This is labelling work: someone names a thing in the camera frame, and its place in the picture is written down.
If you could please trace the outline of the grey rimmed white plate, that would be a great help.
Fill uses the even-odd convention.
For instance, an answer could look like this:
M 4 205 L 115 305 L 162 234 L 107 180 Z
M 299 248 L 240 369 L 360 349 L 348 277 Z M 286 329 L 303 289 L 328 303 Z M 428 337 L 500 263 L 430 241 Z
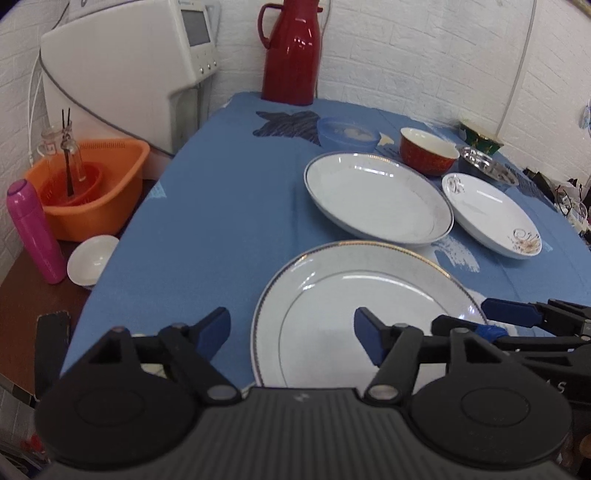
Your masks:
M 424 246 L 446 237 L 454 213 L 424 176 L 385 157 L 332 153 L 311 160 L 304 186 L 325 217 L 363 239 Z

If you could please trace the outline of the green gold patterned bowl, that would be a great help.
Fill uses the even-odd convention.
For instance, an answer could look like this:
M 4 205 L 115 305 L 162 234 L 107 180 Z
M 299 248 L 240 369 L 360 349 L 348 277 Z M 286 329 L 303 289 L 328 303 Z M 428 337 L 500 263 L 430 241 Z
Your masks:
M 494 155 L 504 146 L 495 134 L 489 133 L 469 120 L 460 121 L 459 136 L 469 146 L 489 156 Z

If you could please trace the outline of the orange plastic basin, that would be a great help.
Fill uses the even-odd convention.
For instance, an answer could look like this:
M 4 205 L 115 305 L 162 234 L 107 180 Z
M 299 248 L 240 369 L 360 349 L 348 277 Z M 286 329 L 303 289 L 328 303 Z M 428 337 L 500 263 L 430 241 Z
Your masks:
M 94 139 L 80 144 L 91 182 L 80 200 L 61 199 L 43 206 L 54 237 L 82 242 L 116 234 L 131 216 L 142 191 L 142 169 L 148 144 L 134 139 Z

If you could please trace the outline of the blue printed tablecloth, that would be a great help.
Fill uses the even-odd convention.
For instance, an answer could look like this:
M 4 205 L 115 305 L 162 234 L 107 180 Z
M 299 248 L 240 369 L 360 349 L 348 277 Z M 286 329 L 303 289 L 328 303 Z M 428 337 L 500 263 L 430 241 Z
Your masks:
M 264 287 L 292 258 L 346 239 L 304 187 L 304 168 L 321 148 L 298 137 L 259 135 L 268 114 L 294 112 L 259 94 L 240 93 L 192 136 L 125 229 L 84 305 L 66 366 L 114 326 L 152 335 L 224 307 L 231 332 L 214 366 L 236 386 L 252 384 L 250 325 Z M 460 227 L 428 257 L 487 297 L 588 304 L 585 242 L 530 191 L 513 188 L 509 195 L 541 235 L 536 258 L 497 255 Z

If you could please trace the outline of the red ceramic bowl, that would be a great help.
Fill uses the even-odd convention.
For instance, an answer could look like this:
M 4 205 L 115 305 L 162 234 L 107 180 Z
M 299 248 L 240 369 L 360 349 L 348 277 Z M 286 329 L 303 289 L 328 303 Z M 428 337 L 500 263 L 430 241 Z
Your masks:
M 404 163 L 425 176 L 445 175 L 459 159 L 460 152 L 451 142 L 417 128 L 400 131 L 400 156 Z

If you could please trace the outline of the white screen appliance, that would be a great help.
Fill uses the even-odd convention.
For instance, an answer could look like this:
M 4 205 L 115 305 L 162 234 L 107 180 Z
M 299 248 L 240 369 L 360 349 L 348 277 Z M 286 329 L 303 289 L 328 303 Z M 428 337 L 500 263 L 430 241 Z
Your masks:
M 72 1 L 44 34 L 49 121 L 76 139 L 127 136 L 174 155 L 199 126 L 199 93 L 218 69 L 215 1 Z

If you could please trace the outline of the red thermos jug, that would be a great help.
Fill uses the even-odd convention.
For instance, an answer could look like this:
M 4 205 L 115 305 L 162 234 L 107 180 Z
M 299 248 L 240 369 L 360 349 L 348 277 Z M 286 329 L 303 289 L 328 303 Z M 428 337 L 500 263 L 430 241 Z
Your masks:
M 263 32 L 267 9 L 280 11 L 270 37 Z M 260 8 L 257 32 L 266 48 L 263 100 L 294 106 L 314 102 L 322 53 L 320 13 L 320 2 L 312 0 L 266 3 Z

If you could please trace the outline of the glass bottle with chopsticks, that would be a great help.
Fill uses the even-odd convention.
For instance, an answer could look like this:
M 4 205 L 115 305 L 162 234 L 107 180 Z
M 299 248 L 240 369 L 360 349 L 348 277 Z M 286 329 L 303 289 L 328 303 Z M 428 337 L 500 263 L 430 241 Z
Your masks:
M 71 110 L 61 110 L 61 125 L 42 131 L 37 153 L 46 161 L 46 197 L 54 204 L 72 203 L 82 193 L 86 173 L 80 147 L 73 137 Z

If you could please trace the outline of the stainless steel bowl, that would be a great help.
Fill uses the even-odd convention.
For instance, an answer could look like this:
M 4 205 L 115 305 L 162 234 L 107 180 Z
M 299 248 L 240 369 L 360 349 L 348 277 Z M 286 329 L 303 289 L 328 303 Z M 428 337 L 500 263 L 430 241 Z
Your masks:
M 518 177 L 504 164 L 473 147 L 459 150 L 458 168 L 461 173 L 477 177 L 496 187 L 517 187 Z

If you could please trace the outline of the blue plastic bowl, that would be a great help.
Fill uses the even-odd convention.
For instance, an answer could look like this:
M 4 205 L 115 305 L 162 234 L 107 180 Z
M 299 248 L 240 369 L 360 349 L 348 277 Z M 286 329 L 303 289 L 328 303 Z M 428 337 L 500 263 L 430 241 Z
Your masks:
M 373 153 L 381 141 L 379 131 L 348 119 L 321 118 L 317 130 L 318 141 L 328 152 Z

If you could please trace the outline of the gold rimmed white plate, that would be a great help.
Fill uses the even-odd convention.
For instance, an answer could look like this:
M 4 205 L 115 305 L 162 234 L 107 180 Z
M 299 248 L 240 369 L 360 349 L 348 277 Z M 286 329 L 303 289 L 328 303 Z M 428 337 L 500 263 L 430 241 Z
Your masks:
M 432 333 L 441 315 L 484 325 L 474 296 L 433 261 L 402 247 L 342 241 L 280 269 L 259 297 L 250 353 L 256 383 L 363 391 L 392 327 Z

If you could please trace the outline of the blue decorative wall plates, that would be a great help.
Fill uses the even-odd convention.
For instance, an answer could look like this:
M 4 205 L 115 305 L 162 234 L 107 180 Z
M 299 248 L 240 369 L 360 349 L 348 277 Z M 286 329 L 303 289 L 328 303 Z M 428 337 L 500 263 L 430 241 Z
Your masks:
M 591 136 L 591 105 L 587 103 L 587 105 L 583 108 L 579 126 L 582 130 L 585 130 Z

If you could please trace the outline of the pink thermos bottle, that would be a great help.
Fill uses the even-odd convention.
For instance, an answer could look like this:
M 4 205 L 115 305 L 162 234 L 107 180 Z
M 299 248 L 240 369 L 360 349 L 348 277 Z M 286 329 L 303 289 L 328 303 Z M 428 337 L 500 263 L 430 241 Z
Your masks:
M 45 218 L 42 204 L 30 182 L 12 183 L 6 193 L 6 206 L 25 250 L 48 284 L 66 277 L 66 261 Z

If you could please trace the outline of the black phone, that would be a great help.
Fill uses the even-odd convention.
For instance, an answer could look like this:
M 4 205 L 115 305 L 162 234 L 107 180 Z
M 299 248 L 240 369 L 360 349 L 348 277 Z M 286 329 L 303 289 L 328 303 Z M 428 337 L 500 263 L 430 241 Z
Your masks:
M 37 319 L 34 351 L 35 398 L 41 397 L 59 379 L 70 343 L 71 317 L 67 311 Z

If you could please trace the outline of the small white bowl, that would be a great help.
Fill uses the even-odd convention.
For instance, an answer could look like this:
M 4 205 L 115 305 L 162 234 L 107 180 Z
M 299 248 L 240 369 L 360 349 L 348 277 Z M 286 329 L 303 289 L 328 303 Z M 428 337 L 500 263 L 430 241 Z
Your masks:
M 78 245 L 67 263 L 67 275 L 72 283 L 92 290 L 110 260 L 119 240 L 111 235 L 91 237 Z

